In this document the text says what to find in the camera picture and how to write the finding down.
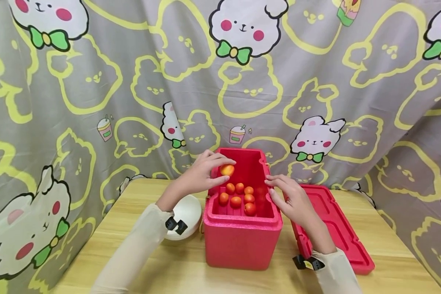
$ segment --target person's left hand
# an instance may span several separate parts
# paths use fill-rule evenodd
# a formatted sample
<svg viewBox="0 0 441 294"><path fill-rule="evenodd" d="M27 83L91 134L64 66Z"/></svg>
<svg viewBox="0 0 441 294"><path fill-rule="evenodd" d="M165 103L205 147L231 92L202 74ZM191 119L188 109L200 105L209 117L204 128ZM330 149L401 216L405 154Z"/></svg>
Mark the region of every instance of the person's left hand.
<svg viewBox="0 0 441 294"><path fill-rule="evenodd" d="M184 174L165 189L156 205L162 211L172 211L184 196L203 192L227 182L229 176L211 178L211 170L224 164L234 165L236 162L222 154L215 154L210 150L204 151Z"/></svg>

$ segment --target curtain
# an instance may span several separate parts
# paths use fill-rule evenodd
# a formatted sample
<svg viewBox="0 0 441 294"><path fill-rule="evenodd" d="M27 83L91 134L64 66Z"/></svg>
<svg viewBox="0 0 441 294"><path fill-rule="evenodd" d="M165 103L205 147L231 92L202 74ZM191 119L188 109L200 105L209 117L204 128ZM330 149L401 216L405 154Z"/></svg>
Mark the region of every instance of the curtain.
<svg viewBox="0 0 441 294"><path fill-rule="evenodd" d="M360 193L441 286L441 0L0 0L0 294L218 147Z"/></svg>

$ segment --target cherry tomato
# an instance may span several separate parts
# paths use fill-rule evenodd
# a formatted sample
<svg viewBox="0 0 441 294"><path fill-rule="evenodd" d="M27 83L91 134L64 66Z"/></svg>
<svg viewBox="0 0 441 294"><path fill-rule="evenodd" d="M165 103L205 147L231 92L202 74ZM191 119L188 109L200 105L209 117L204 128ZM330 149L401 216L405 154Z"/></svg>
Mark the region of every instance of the cherry tomato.
<svg viewBox="0 0 441 294"><path fill-rule="evenodd" d="M243 196L243 203L246 204L246 203L254 203L254 202L255 202L255 198L253 197L253 195L245 194L245 196Z"/></svg>
<svg viewBox="0 0 441 294"><path fill-rule="evenodd" d="M245 194L253 195L253 188L251 186L246 187L245 188Z"/></svg>
<svg viewBox="0 0 441 294"><path fill-rule="evenodd" d="M245 204L245 214L247 216L254 216L256 214L256 206L253 203Z"/></svg>
<svg viewBox="0 0 441 294"><path fill-rule="evenodd" d="M228 202L229 202L229 195L227 193L221 193L219 195L220 206L226 206Z"/></svg>
<svg viewBox="0 0 441 294"><path fill-rule="evenodd" d="M234 173L234 166L231 164L224 164L223 166L220 167L220 173L223 176L232 176L232 174Z"/></svg>
<svg viewBox="0 0 441 294"><path fill-rule="evenodd" d="M230 206L232 208L239 208L242 206L242 198L240 198L239 196L235 196L230 198Z"/></svg>
<svg viewBox="0 0 441 294"><path fill-rule="evenodd" d="M230 194L230 195L234 194L234 192L235 192L235 185L233 183L228 183L225 186L225 191L227 192L227 194Z"/></svg>
<svg viewBox="0 0 441 294"><path fill-rule="evenodd" d="M243 184L242 183L237 183L237 185L235 185L235 192L237 192L237 194L243 194Z"/></svg>

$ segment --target hand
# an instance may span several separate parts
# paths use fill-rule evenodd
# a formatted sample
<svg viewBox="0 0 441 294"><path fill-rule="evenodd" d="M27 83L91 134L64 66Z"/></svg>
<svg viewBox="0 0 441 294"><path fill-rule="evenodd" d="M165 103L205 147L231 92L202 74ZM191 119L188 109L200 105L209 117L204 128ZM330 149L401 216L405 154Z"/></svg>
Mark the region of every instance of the hand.
<svg viewBox="0 0 441 294"><path fill-rule="evenodd" d="M229 176L211 178L211 170L224 164L234 165L236 162L222 154L215 154L210 150L204 151L184 174L167 187L156 205L162 211L172 211L184 196L203 192L227 182Z"/></svg>
<svg viewBox="0 0 441 294"><path fill-rule="evenodd" d="M316 213L304 189L295 180L283 174L279 176L266 176L266 178L266 185L278 187L287 194L288 198L285 201L274 189L269 190L274 204L292 222L306 230L313 249L322 254L336 252L335 244L327 226Z"/></svg>

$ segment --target long sleeve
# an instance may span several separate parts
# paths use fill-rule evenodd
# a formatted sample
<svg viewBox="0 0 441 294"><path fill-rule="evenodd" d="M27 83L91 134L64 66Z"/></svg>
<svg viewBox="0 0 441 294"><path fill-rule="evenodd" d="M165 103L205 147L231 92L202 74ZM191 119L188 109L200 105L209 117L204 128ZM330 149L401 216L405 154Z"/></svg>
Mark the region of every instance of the long sleeve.
<svg viewBox="0 0 441 294"><path fill-rule="evenodd" d="M90 294L128 293L149 256L167 235L165 222L171 216L173 213L163 212L155 204L150 204L106 264Z"/></svg>
<svg viewBox="0 0 441 294"><path fill-rule="evenodd" d="M325 264L323 269L316 271L323 294L362 294L348 258L342 250L337 250L332 254L312 253Z"/></svg>

